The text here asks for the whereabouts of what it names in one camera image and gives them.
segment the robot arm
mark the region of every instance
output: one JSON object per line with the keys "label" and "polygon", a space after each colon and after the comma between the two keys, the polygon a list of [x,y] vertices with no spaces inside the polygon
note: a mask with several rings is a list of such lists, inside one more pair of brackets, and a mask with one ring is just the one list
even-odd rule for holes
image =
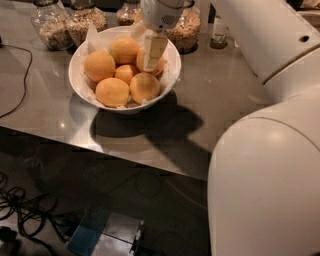
{"label": "robot arm", "polygon": [[176,26],[184,0],[142,0],[140,6],[145,27],[153,31],[145,37],[144,70],[153,71],[168,43],[166,30]]}
{"label": "robot arm", "polygon": [[[212,3],[278,103],[231,126],[213,152],[212,254],[319,253],[320,34],[284,0]],[[145,11],[143,19],[157,31],[165,19],[152,16],[155,11]]]}

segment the jar of nuts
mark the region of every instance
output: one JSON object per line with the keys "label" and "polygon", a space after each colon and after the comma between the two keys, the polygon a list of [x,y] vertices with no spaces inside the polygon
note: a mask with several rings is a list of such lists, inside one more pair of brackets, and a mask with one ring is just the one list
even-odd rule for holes
{"label": "jar of nuts", "polygon": [[68,31],[76,47],[86,40],[90,23],[98,32],[107,29],[107,17],[103,11],[95,7],[93,0],[71,0],[70,7],[73,13],[68,22]]}
{"label": "jar of nuts", "polygon": [[123,6],[116,13],[119,26],[132,25],[139,10],[140,0],[123,0]]}
{"label": "jar of nuts", "polygon": [[167,37],[180,54],[190,53],[196,49],[200,26],[200,11],[194,6],[194,1],[187,0],[180,20],[167,31]]}
{"label": "jar of nuts", "polygon": [[42,42],[50,50],[64,50],[73,45],[67,29],[69,14],[58,0],[34,0],[36,12],[31,22]]}

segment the metal surface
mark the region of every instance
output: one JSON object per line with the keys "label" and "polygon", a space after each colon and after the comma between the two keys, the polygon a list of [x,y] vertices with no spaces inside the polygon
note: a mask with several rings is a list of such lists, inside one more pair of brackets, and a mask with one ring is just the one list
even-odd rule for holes
{"label": "metal surface", "polygon": [[90,207],[74,232],[68,249],[77,255],[128,256],[139,240],[140,221],[101,207]]}
{"label": "metal surface", "polygon": [[[0,126],[206,180],[219,137],[235,120],[268,102],[231,38],[219,51],[210,48],[210,33],[202,33],[197,50],[181,56],[180,78],[168,97],[137,115],[101,111],[73,92],[67,75],[72,51],[46,49],[30,22],[34,10],[30,3],[0,2],[3,43],[33,53],[27,100],[0,119]],[[109,27],[117,24],[114,13],[107,17]],[[18,50],[0,49],[1,112],[20,98],[28,58]]]}

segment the wire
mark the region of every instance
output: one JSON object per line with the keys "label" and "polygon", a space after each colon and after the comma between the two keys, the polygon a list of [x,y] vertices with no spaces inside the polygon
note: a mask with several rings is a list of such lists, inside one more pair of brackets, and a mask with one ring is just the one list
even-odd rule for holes
{"label": "wire", "polygon": [[23,103],[23,101],[25,100],[26,96],[27,96],[27,83],[26,83],[26,79],[27,79],[27,76],[28,76],[28,73],[29,73],[29,69],[30,69],[30,66],[31,66],[31,63],[32,63],[32,52],[29,51],[28,49],[25,49],[25,48],[22,48],[22,47],[18,47],[18,46],[14,46],[14,45],[9,45],[9,44],[3,44],[2,43],[2,40],[1,40],[1,37],[0,37],[0,47],[2,46],[5,46],[5,47],[11,47],[11,48],[15,48],[15,49],[18,49],[18,50],[21,50],[21,51],[25,51],[25,52],[28,52],[30,54],[30,60],[29,60],[29,63],[28,63],[28,66],[27,66],[27,69],[26,69],[26,72],[24,74],[24,77],[23,77],[23,95],[19,101],[19,103],[11,110],[9,110],[8,112],[4,113],[4,114],[1,114],[0,115],[0,118],[2,117],[5,117],[7,115],[10,115],[11,113],[15,112],[20,106],[21,104]]}
{"label": "wire", "polygon": [[[5,175],[0,173],[2,179],[6,180]],[[53,199],[53,203],[49,209],[44,209],[41,204],[44,200]],[[3,187],[0,187],[0,212],[7,210],[2,216],[0,216],[0,221],[9,218],[13,213],[17,214],[18,218],[18,232],[22,237],[29,239],[30,241],[44,246],[52,256],[57,256],[55,250],[43,242],[42,240],[35,238],[42,229],[44,228],[47,221],[51,223],[54,231],[60,238],[62,242],[67,242],[70,236],[65,235],[59,228],[66,227],[67,224],[59,223],[53,216],[52,212],[57,206],[57,200],[55,198],[49,197],[49,195],[44,194],[37,196],[33,199],[26,199],[26,192],[20,187],[13,187],[8,191],[5,191]],[[39,221],[39,226],[32,232],[28,232],[25,225],[29,221],[36,220]]]}
{"label": "wire", "polygon": [[177,188],[175,185],[173,185],[173,183],[169,180],[166,180],[167,184],[170,185],[171,188],[173,188],[178,194],[180,194],[184,199],[186,199],[187,201],[189,201],[190,203],[198,206],[199,208],[207,211],[208,208],[207,206],[198,203],[197,201],[195,201],[194,199],[192,199],[191,197],[187,196],[184,192],[182,192],[179,188]]}

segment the jar lid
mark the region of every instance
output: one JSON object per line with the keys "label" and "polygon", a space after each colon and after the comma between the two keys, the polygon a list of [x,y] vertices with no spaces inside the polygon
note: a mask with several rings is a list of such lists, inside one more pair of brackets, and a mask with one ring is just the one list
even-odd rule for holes
{"label": "jar lid", "polygon": [[127,4],[139,4],[140,0],[123,0]]}
{"label": "jar lid", "polygon": [[59,0],[33,0],[33,4],[38,7],[45,7],[58,3]]}
{"label": "jar lid", "polygon": [[95,7],[93,0],[71,0],[70,8],[74,10],[92,9]]}

